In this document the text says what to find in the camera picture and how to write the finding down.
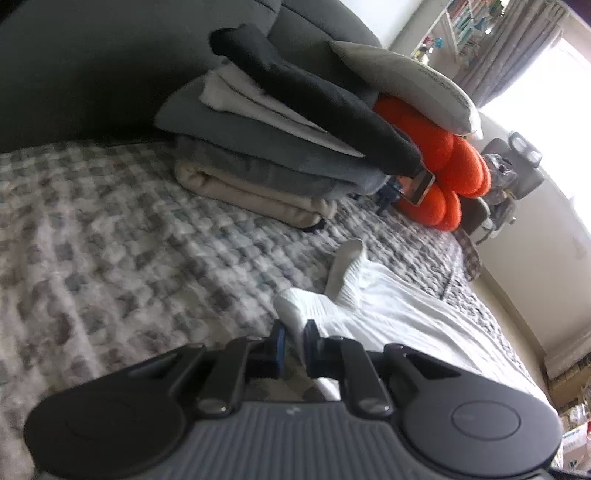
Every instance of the plaid fabric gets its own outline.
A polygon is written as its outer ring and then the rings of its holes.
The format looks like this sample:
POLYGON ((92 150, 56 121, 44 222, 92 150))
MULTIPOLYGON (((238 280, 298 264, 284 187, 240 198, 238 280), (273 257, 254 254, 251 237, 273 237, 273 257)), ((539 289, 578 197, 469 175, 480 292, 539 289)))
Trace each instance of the plaid fabric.
MULTIPOLYGON (((468 285, 479 264, 466 262, 467 241, 381 218, 366 198, 342 199, 325 230, 304 233, 191 194, 175 160, 162 143, 0 155, 0 478, 31 475, 21 432, 42 398, 186 342, 267 334, 275 293, 323 291, 333 253, 353 237, 513 352, 468 285)), ((291 355, 285 382, 255 382, 248 396, 319 394, 291 355)))

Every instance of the phone screen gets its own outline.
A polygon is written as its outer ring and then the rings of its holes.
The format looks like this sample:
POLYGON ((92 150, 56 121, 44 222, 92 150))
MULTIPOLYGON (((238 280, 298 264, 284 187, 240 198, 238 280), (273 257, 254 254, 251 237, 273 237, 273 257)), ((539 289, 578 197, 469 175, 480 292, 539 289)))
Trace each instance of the phone screen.
POLYGON ((425 169, 413 179, 409 177, 396 177, 402 185, 400 193, 413 205, 421 205, 425 195, 435 182, 435 175, 425 169))

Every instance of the orange cushion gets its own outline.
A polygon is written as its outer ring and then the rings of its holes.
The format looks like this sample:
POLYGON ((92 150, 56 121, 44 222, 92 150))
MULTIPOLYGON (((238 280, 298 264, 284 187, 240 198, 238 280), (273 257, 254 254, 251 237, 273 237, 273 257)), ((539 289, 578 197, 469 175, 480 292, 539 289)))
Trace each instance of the orange cushion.
POLYGON ((482 185, 483 170, 476 149, 462 137, 456 137, 452 157, 437 173, 437 182, 460 195, 470 195, 482 185))
POLYGON ((445 215, 443 216, 443 220, 435 225, 435 228, 442 232, 452 232, 460 226, 460 222, 462 221, 460 199, 456 192, 448 189, 442 188, 441 193, 446 203, 445 215))
POLYGON ((438 127, 414 107, 382 93, 374 105, 374 112, 412 139, 423 154, 423 163, 433 173, 440 171, 449 161, 454 135, 438 127))
POLYGON ((491 189, 491 172, 488 170, 488 165, 486 165, 486 161, 484 158, 482 158, 482 156, 480 157, 480 163, 482 165, 482 173, 484 174, 482 177, 482 184, 480 185, 480 188, 478 188, 478 190, 474 193, 464 195, 466 198, 477 199, 478 197, 486 195, 491 189))
POLYGON ((440 223, 446 211, 445 198, 437 184, 431 186, 421 205, 416 206, 405 199, 400 199, 395 206, 410 219, 427 226, 440 223))

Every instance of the white pillow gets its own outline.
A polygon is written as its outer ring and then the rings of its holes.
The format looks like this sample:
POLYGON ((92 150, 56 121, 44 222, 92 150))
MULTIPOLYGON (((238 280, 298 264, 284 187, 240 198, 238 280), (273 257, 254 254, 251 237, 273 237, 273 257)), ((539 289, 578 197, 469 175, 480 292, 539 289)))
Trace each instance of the white pillow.
POLYGON ((330 48, 372 87, 400 98, 455 135, 478 135, 480 115, 466 92, 445 75, 383 48, 331 41, 330 48))

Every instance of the cardboard box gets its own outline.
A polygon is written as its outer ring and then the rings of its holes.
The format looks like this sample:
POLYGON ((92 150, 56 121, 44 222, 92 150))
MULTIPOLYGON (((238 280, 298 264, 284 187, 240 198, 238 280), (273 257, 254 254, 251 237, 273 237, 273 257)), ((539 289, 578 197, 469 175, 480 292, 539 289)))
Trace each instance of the cardboard box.
POLYGON ((591 378, 591 365, 579 365, 580 363, 551 380, 548 385, 550 398, 558 410, 577 400, 587 380, 591 378))
POLYGON ((570 430, 570 420, 568 415, 562 415, 560 417, 560 423, 562 424, 562 433, 565 434, 570 430))
POLYGON ((570 432, 562 435, 562 446, 564 448, 564 468, 567 470, 578 470, 584 463, 587 463, 587 423, 583 423, 570 432))

